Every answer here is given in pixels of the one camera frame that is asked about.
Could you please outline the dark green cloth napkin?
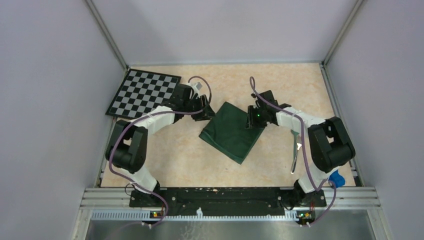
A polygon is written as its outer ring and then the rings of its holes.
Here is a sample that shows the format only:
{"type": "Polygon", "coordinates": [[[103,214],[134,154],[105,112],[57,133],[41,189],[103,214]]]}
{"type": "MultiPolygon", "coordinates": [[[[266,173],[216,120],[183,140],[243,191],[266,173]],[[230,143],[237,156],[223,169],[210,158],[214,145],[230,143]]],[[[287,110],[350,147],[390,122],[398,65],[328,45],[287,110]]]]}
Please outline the dark green cloth napkin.
{"type": "Polygon", "coordinates": [[[246,128],[248,113],[224,102],[199,138],[241,165],[260,138],[262,128],[246,128]]]}

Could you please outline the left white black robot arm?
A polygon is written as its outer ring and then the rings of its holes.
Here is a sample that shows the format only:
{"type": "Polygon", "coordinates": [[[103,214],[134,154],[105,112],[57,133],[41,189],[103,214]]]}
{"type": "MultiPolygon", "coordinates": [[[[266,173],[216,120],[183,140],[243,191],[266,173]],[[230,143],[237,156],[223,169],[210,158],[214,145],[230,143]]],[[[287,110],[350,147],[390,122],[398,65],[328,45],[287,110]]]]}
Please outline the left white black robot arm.
{"type": "Polygon", "coordinates": [[[171,97],[150,112],[133,120],[116,122],[105,158],[111,173],[127,180],[149,207],[160,202],[160,183],[145,166],[148,138],[185,116],[194,121],[210,120],[212,95],[200,94],[200,83],[178,84],[171,97]]]}

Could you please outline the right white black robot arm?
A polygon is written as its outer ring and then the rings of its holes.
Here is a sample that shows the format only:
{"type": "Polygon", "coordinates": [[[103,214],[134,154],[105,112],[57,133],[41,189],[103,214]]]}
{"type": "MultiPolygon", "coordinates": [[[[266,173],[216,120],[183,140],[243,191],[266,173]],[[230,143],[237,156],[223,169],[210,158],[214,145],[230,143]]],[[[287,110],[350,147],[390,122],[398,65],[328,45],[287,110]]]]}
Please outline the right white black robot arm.
{"type": "Polygon", "coordinates": [[[297,110],[289,104],[279,104],[271,90],[252,93],[255,103],[248,106],[246,127],[263,129],[268,124],[289,128],[299,134],[304,148],[309,141],[312,163],[305,159],[306,173],[294,184],[293,200],[307,206],[330,176],[356,155],[355,147],[343,121],[333,116],[321,118],[297,110]]]}

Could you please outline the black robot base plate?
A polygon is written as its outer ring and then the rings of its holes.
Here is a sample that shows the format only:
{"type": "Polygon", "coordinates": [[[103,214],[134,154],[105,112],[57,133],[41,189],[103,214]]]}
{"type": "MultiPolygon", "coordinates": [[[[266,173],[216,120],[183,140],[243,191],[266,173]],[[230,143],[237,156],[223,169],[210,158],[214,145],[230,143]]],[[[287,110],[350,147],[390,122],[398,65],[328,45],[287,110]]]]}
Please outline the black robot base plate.
{"type": "Polygon", "coordinates": [[[256,217],[284,215],[294,208],[326,207],[323,190],[302,193],[291,187],[162,187],[156,196],[133,190],[129,206],[157,208],[168,216],[256,217]]]}

